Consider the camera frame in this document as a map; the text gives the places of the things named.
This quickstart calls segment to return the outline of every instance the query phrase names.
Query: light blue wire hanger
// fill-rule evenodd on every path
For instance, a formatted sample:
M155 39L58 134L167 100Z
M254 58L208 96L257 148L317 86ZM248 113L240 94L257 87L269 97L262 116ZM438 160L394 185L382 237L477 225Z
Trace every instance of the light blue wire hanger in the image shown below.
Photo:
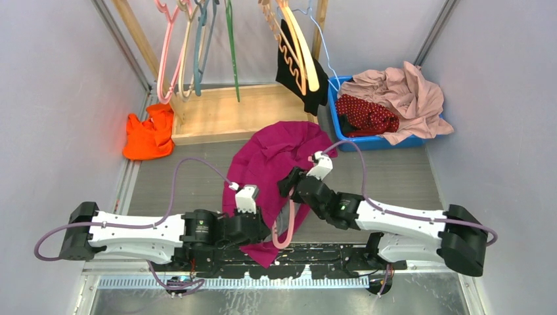
M199 0L194 0L195 4L199 6L200 16L198 18L197 33L195 37L195 52L193 59L193 83L195 88L195 95L201 96L201 80L203 80L203 74L205 72L205 66L207 65L207 55L209 55L209 46L211 45L211 38L213 37L213 28L215 27L215 21L217 16L217 5L219 0L205 0L205 3L199 2ZM199 68L199 50L201 46L201 32L203 27L207 24L207 6L209 2L213 3L213 20L211 22L211 28L209 30L209 38L207 38L207 47L204 47L205 54L203 56L203 65Z
M317 29L319 30L319 35L321 36L321 42L323 43L323 48L325 48L325 55L327 56L327 67L332 71L332 73L334 74L334 77L336 78L336 83L338 84L338 88L340 88L340 81L338 80L338 75L336 75L336 71L334 71L334 69L331 67L330 65L330 58L329 58L329 51L327 50L327 45L325 43L325 37L323 37L323 31L321 30L321 27L319 26L319 23L317 23L317 21L313 18L313 9L311 8L311 3L313 2L313 0L309 0L308 3L308 7L306 11L303 11L301 9L296 9L296 10L292 10L292 12L301 12L304 15L308 15L309 18L313 21L313 23L315 24L315 26L317 27ZM280 13L280 8L277 7L277 14L284 19L284 17L282 16L282 14ZM334 84L332 84L332 82L327 79L327 81L329 81L330 86L338 92L338 89L334 86Z

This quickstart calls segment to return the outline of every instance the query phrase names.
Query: blue laundry basket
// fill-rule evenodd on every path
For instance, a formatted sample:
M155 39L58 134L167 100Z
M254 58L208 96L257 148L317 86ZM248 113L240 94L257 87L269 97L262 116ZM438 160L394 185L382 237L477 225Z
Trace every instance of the blue laundry basket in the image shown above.
M342 84L344 81L350 80L352 77L350 76L342 76L338 77L338 81ZM336 94L337 92L332 88L331 84L333 84L337 89L339 85L336 81L335 77L330 78L329 88L328 88L328 102L329 108L331 111L332 116L332 123L334 125L334 133L338 140L350 140L358 147L360 150L383 150L383 149L396 149L396 148L412 148L415 146L423 145L427 140L418 138L417 136L409 136L405 140L399 142L396 145L391 145L385 138L380 136L359 136L355 138L348 138L342 134L340 131L340 124L338 122L338 114L336 113ZM341 151L356 151L356 149L349 143L343 143L338 146Z

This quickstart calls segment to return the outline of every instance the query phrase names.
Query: pink hanger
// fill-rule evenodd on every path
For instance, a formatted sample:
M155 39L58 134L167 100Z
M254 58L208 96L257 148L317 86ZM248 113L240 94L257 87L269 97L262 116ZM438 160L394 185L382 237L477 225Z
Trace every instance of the pink hanger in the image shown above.
M160 56L160 66L158 69L158 78L157 78L158 99L162 104L167 104L170 101L172 94L174 93L174 86L176 85L176 80L178 79L179 66L182 61L182 56L184 55L183 51L180 52L180 57L178 58L178 64L176 65L176 69L174 70L174 75L172 76L172 80L170 80L169 91L166 94L164 94L162 83L164 80L164 74L166 72L166 59L168 57L168 48L170 46L170 37L172 34L172 29L174 28L174 22L176 22L176 19L178 17L179 7L176 7L172 15L170 15L170 11L168 10L168 6L166 4L161 3L160 0L154 0L154 2L157 9L164 14L167 21L166 34L164 35L164 42L162 45L162 53ZM181 2L187 5L188 10L190 11L191 14L192 6L190 0L181 0Z
M292 234L294 233L294 219L296 218L296 207L294 206L294 200L292 200L292 194L294 193L294 188L290 190L288 196L288 203L290 204L290 216L288 217L288 231L286 231L286 239L284 242L279 242L279 235L277 234L277 221L273 223L273 228L271 233L273 235L273 245L278 249L284 249L290 242L292 242Z

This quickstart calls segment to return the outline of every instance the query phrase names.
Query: white wall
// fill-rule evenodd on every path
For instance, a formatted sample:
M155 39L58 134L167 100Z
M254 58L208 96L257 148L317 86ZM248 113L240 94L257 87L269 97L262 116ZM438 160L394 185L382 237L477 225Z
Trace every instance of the white wall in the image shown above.
M176 1L162 0L173 11ZM367 69L383 70L390 66L402 66L404 60L414 62L435 18L445 0L350 0L329 1L324 36L331 57L331 66L339 75L352 75ZM289 1L290 8L305 10L308 0ZM112 2L107 1L115 19L126 36L134 55L149 78L154 80L146 64L141 60L131 36L129 36ZM217 9L217 22L213 35L204 83L232 83L230 46L226 25L224 1ZM152 0L130 1L130 5L157 56L162 50L166 32L166 19L159 13ZM317 0L312 6L317 7ZM277 43L265 21L256 0L233 0L234 40L238 80L241 83L274 82L277 73ZM314 24L300 12L294 16L300 24L308 47L311 48ZM197 23L194 23L189 42L187 73L191 76L193 47ZM183 14L173 31L169 66L177 63L183 42L186 22ZM326 68L322 50L320 63ZM173 68L167 70L170 78Z
M455 134L428 151L443 197L500 234L489 314L557 314L557 3L461 1L424 65Z
M67 314L83 264L33 247L81 201L114 205L126 116L145 93L90 1L13 3L0 30L1 313Z

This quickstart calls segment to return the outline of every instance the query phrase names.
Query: polka dot garment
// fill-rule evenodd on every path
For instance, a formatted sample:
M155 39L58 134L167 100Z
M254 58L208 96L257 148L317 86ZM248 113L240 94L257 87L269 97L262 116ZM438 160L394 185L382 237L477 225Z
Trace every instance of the polka dot garment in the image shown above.
M343 94L336 101L336 112L346 115L348 123L354 126L347 137L364 137L395 133L399 128L399 118L383 106L360 98Z

